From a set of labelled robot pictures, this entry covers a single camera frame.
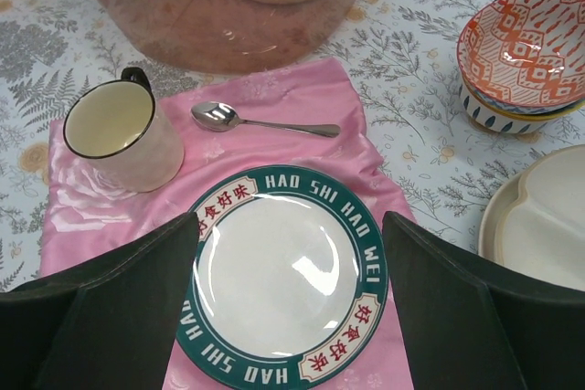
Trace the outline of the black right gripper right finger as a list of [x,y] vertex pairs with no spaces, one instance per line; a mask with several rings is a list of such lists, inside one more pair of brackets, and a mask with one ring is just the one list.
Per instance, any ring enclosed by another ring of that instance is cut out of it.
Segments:
[[415,388],[583,388],[583,292],[503,268],[396,212],[382,233]]

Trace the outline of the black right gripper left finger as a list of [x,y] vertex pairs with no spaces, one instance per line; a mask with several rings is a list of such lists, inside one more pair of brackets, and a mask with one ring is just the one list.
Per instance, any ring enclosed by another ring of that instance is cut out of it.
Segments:
[[2,294],[2,388],[161,388],[197,242],[185,213]]

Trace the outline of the cream divided plate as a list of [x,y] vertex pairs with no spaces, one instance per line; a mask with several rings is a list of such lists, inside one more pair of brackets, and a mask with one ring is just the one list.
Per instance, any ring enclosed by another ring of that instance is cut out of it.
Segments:
[[478,252],[502,267],[584,290],[584,147],[549,153],[495,192]]

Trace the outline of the pink translucent plastic bin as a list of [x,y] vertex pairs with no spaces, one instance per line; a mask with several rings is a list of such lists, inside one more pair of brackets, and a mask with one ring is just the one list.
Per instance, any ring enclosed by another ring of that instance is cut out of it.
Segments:
[[320,47],[356,0],[97,0],[149,58],[194,71],[276,69]]

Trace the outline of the green rimmed white plate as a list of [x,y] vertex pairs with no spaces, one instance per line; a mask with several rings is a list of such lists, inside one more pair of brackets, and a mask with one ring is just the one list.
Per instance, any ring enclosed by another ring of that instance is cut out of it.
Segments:
[[388,295],[379,227],[345,185],[271,165],[191,207],[199,241],[176,339],[233,389],[309,389],[367,346]]

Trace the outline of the cream enamel mug black rim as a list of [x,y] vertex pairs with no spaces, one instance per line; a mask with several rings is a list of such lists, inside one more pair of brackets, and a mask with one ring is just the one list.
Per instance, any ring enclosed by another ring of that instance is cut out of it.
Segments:
[[185,158],[182,139],[138,67],[83,94],[65,118],[63,138],[107,180],[136,193],[169,183]]

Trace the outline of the silver spoon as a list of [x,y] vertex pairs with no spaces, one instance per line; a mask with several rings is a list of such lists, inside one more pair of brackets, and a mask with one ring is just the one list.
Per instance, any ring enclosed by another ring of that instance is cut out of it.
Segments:
[[233,107],[216,101],[198,103],[191,108],[190,112],[193,120],[200,127],[212,132],[227,132],[242,124],[310,133],[325,138],[335,138],[341,132],[341,128],[336,124],[298,125],[242,119]]

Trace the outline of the pink satin cloth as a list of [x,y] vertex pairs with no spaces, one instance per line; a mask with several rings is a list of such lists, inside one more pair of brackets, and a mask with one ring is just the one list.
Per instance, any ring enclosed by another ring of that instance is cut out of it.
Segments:
[[[334,139],[250,124],[209,132],[195,124],[190,110],[211,100],[233,106],[249,120],[335,123],[342,131]],[[146,194],[124,192],[104,181],[67,148],[62,121],[51,124],[42,275],[131,242],[185,212],[220,180],[267,164],[295,164],[333,176],[376,219],[389,210],[411,214],[400,187],[381,172],[383,159],[367,138],[360,99],[335,59],[256,73],[164,98],[160,104],[183,140],[185,160],[169,184]]]

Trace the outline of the red patterned bowl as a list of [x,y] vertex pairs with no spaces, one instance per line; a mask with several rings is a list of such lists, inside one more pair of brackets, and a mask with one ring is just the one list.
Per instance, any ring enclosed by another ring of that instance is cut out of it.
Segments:
[[584,0],[495,0],[457,43],[459,67],[507,108],[552,111],[584,98]]

